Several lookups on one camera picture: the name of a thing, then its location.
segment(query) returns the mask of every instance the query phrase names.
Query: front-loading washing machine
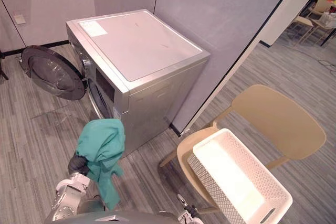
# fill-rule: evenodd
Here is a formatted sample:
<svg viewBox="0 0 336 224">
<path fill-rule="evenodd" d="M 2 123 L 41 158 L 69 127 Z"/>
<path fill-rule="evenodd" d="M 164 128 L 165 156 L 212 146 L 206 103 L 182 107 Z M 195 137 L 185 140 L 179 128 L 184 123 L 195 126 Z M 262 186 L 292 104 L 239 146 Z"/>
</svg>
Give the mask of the front-loading washing machine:
<svg viewBox="0 0 336 224">
<path fill-rule="evenodd" d="M 40 46 L 24 49 L 22 68 L 58 97 L 88 91 L 99 118 L 122 121 L 124 156 L 168 128 L 209 56 L 145 9 L 66 26 L 77 68 Z"/>
</svg>

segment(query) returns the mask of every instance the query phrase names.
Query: beige chair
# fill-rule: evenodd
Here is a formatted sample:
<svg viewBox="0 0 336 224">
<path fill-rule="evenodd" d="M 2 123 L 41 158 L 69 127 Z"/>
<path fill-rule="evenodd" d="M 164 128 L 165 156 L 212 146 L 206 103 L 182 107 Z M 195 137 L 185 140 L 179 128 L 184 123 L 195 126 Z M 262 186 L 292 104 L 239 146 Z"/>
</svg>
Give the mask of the beige chair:
<svg viewBox="0 0 336 224">
<path fill-rule="evenodd" d="M 186 137 L 165 160 L 163 167 L 177 156 L 180 166 L 198 193 L 210 204 L 216 204 L 190 168 L 187 158 L 193 146 L 218 131 L 218 121 L 229 112 L 236 111 L 267 137 L 282 156 L 266 165 L 275 168 L 290 159 L 303 159 L 317 151 L 326 134 L 321 126 L 296 102 L 264 85 L 253 85 L 239 94 L 224 112 L 216 117 L 210 127 Z M 200 210 L 200 213 L 218 211 L 218 208 Z"/>
<path fill-rule="evenodd" d="M 301 38 L 294 44 L 294 46 L 296 46 L 298 43 L 300 43 L 304 38 L 305 36 L 312 30 L 312 28 L 314 27 L 313 23 L 311 22 L 310 19 L 308 18 L 304 18 L 304 17 L 301 17 L 301 16 L 296 16 L 295 19 L 293 19 L 293 21 L 289 24 L 289 26 L 293 23 L 296 23 L 296 25 L 292 28 L 292 30 L 295 29 L 295 27 L 298 25 L 304 25 L 304 26 L 308 26 L 308 30 L 305 32 L 304 35 L 301 36 Z M 302 28 L 300 28 L 296 33 L 295 35 L 293 36 L 293 39 L 297 36 L 297 34 L 301 31 Z"/>
<path fill-rule="evenodd" d="M 328 2 L 327 0 L 317 0 L 314 7 L 309 7 L 309 14 L 307 17 L 309 17 L 312 13 L 321 16 L 324 12 L 327 12 L 332 3 Z"/>
</svg>

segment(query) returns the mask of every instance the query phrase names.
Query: washing machine door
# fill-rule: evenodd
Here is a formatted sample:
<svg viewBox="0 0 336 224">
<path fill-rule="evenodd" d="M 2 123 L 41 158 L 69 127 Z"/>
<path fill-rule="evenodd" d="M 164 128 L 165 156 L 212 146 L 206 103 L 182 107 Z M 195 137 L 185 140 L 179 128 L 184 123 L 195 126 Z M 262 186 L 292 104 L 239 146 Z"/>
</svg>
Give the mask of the washing machine door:
<svg viewBox="0 0 336 224">
<path fill-rule="evenodd" d="M 45 91 L 67 100 L 79 100 L 84 96 L 83 76 L 62 55 L 46 47 L 28 46 L 21 56 L 24 72 Z"/>
</svg>

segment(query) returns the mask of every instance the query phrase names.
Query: teal cloth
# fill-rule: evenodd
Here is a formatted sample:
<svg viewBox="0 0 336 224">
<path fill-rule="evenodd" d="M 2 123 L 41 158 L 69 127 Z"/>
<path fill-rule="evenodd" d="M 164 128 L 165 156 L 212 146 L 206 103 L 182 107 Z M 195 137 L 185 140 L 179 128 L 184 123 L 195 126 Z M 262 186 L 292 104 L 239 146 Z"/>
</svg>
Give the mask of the teal cloth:
<svg viewBox="0 0 336 224">
<path fill-rule="evenodd" d="M 88 160 L 88 177 L 98 184 L 101 198 L 112 210 L 119 202 L 111 176 L 122 174 L 117 164 L 124 151 L 124 127 L 118 119 L 99 119 L 89 122 L 83 128 L 76 148 L 76 154 Z"/>
</svg>

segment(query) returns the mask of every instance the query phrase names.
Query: chair backrest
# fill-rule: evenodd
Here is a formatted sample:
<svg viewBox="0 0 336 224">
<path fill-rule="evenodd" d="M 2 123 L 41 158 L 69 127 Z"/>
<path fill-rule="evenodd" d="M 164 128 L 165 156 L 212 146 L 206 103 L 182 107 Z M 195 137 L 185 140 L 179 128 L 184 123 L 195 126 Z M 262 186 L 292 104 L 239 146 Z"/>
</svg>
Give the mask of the chair backrest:
<svg viewBox="0 0 336 224">
<path fill-rule="evenodd" d="M 305 158 L 325 143 L 326 134 L 315 119 L 296 102 L 264 85 L 243 91 L 232 108 L 290 159 Z"/>
<path fill-rule="evenodd" d="M 332 4 L 327 0 L 317 0 L 314 10 L 317 12 L 324 13 L 330 9 L 331 5 Z"/>
</svg>

